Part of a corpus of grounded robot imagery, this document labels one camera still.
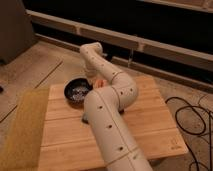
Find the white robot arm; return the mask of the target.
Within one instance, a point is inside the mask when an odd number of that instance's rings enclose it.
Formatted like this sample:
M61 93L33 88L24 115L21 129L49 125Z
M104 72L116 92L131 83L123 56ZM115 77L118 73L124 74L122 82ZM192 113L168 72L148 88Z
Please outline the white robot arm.
M99 72L108 85L90 91L84 100L84 113L108 171L153 171L119 111L134 103L136 82L126 72L102 57L99 42L80 47L87 76Z

